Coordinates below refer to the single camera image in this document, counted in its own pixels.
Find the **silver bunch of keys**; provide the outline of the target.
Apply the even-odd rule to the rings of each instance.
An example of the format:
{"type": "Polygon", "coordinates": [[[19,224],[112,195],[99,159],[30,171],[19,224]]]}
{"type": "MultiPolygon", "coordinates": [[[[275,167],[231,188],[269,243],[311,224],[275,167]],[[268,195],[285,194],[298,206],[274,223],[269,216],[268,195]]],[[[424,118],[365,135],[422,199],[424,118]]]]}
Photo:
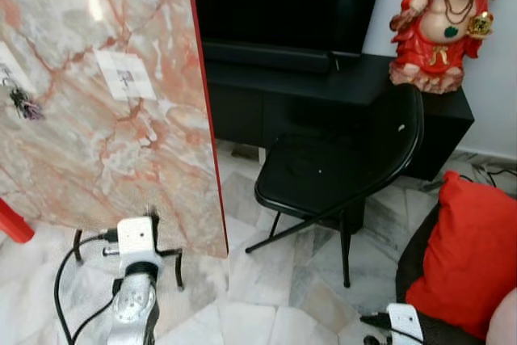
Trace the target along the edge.
{"type": "Polygon", "coordinates": [[[28,91],[23,89],[14,79],[4,77],[2,84],[10,91],[8,97],[11,98],[11,102],[14,104],[15,109],[18,110],[20,116],[26,120],[45,119],[40,105],[38,105],[36,101],[33,101],[28,91]]]}

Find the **pink marble table, red edge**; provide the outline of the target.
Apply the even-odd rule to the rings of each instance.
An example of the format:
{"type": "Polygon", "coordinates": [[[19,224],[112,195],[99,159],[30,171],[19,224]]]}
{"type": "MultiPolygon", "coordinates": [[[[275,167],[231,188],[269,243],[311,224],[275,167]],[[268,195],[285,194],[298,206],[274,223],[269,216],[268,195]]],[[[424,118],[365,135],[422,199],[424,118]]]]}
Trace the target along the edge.
{"type": "Polygon", "coordinates": [[[20,116],[0,82],[0,198],[74,229],[155,205],[160,245],[228,256],[195,0],[0,0],[0,41],[45,116],[20,116]],[[111,97],[100,50],[136,54],[158,100],[111,97]]]}

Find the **red plastic stool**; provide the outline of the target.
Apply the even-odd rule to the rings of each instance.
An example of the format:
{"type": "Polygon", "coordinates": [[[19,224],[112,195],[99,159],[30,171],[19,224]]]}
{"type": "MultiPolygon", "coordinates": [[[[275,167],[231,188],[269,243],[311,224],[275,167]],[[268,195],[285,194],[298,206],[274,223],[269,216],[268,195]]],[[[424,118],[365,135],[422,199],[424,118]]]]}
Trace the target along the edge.
{"type": "Polygon", "coordinates": [[[36,231],[3,198],[0,198],[0,231],[18,244],[26,244],[36,231]]]}

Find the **pale pink cushion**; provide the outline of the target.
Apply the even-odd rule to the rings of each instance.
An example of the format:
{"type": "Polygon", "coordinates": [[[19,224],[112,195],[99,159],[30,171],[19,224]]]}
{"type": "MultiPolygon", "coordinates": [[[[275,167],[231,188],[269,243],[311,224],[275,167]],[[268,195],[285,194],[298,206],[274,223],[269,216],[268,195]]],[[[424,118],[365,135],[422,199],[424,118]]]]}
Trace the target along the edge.
{"type": "Polygon", "coordinates": [[[509,292],[489,322],[486,345],[517,345],[517,289],[509,292]]]}

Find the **red cushion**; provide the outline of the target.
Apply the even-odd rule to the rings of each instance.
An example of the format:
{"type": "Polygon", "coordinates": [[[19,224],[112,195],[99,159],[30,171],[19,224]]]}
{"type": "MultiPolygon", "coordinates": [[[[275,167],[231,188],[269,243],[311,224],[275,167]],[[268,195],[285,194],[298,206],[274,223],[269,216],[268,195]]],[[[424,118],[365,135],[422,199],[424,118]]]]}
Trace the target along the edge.
{"type": "Polygon", "coordinates": [[[496,309],[517,287],[517,201],[457,171],[443,179],[422,274],[403,301],[483,342],[496,309]]]}

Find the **black folding chair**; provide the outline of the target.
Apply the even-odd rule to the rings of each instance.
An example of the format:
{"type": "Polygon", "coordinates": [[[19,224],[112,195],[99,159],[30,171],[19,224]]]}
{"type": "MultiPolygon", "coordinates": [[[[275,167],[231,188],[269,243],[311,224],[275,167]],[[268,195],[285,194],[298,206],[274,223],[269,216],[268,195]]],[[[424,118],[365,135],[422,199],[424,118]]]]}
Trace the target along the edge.
{"type": "Polygon", "coordinates": [[[340,232],[343,286],[350,288],[351,235],[363,226],[367,198],[394,183],[421,148],[423,94],[413,84],[390,84],[351,130],[344,141],[284,135],[273,143],[256,179],[255,199],[278,217],[293,216],[300,223],[272,228],[246,253],[333,218],[340,232]]]}

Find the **black soundbar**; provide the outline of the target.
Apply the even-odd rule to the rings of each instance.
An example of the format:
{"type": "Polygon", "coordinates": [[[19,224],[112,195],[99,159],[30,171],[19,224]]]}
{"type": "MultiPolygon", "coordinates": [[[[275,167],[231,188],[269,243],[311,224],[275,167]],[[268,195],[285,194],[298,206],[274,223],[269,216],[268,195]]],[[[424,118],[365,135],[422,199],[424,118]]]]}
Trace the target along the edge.
{"type": "Polygon", "coordinates": [[[225,40],[203,40],[202,49],[207,60],[236,65],[256,65],[273,70],[309,74],[325,74],[339,68],[340,61],[361,57],[361,53],[321,51],[298,47],[225,40]]]}

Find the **black TV console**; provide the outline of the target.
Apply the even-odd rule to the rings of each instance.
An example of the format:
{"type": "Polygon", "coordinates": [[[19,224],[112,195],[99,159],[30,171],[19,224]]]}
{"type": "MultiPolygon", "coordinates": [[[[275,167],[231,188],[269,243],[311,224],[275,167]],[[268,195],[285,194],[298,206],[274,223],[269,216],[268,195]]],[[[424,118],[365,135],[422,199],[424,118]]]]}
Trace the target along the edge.
{"type": "MultiPolygon", "coordinates": [[[[326,74],[218,63],[206,76],[214,133],[219,141],[268,148],[284,133],[336,134],[370,113],[377,95],[391,86],[392,57],[347,58],[326,74]]],[[[423,95],[425,136],[407,176],[432,180],[442,170],[475,116],[464,91],[423,95]]]]}

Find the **red laughing Buddha statue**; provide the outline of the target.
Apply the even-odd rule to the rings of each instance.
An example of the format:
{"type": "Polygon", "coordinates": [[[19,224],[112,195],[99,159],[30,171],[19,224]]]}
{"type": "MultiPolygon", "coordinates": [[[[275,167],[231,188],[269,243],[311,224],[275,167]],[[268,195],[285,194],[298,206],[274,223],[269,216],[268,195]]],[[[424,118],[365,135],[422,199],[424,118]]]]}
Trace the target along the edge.
{"type": "Polygon", "coordinates": [[[490,1],[402,0],[390,21],[397,45],[391,82],[437,95],[459,90],[463,61],[479,57],[481,43],[494,32],[490,1]]]}

